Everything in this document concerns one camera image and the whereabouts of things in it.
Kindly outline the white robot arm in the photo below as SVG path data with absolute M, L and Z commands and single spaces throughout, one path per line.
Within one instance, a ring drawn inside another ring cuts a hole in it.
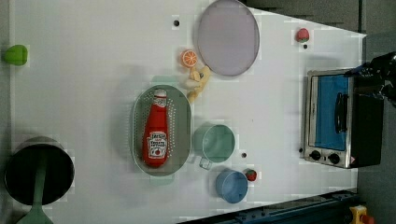
M 377 100 L 387 99 L 395 106 L 395 52 L 373 58 L 370 62 L 350 69 L 345 77 L 357 81 L 354 92 Z

